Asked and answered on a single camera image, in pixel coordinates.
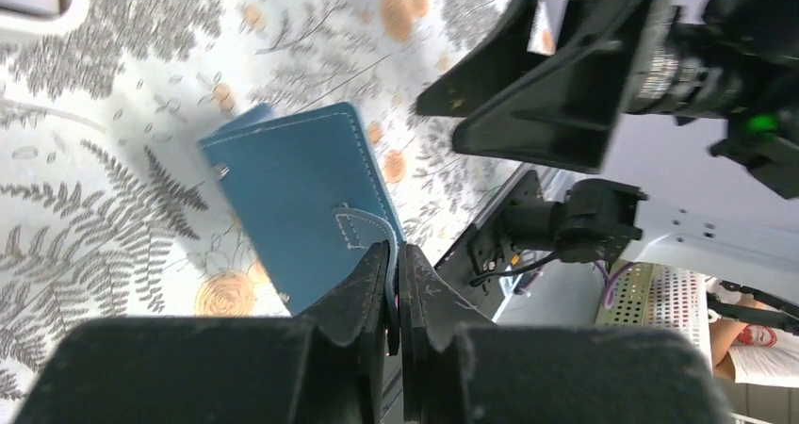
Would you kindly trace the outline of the blue leather card holder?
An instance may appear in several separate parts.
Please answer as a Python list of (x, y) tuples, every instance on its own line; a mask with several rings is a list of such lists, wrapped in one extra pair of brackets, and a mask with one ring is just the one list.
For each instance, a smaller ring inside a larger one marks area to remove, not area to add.
[(387, 242), (394, 279), (405, 235), (353, 105), (282, 117), (258, 105), (199, 148), (290, 314), (342, 282), (375, 243)]

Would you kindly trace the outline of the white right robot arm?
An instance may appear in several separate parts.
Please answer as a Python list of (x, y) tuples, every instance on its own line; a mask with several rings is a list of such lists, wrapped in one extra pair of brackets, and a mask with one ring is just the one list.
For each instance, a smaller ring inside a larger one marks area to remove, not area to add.
[(416, 112), (459, 154), (798, 228), (798, 0), (511, 0)]

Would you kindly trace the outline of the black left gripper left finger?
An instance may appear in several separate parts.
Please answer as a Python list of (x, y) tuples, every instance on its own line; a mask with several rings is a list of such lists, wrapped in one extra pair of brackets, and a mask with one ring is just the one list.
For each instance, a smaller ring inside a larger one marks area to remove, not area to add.
[(293, 318), (101, 318), (57, 346), (19, 423), (377, 423), (387, 243)]

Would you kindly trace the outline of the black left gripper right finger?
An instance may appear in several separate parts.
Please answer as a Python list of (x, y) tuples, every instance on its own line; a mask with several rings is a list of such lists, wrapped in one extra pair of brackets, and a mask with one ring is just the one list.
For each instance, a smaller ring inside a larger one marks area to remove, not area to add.
[(723, 390), (680, 334), (499, 326), (417, 247), (398, 252), (403, 416), (416, 423), (729, 423)]

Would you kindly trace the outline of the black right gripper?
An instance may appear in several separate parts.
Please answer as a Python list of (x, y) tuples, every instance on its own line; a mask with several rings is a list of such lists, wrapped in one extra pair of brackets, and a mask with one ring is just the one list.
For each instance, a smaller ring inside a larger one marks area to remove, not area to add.
[(454, 151), (596, 173), (665, 37), (672, 0), (564, 0), (558, 50), (528, 50), (538, 0), (511, 0), (465, 58), (416, 98), (466, 117)]

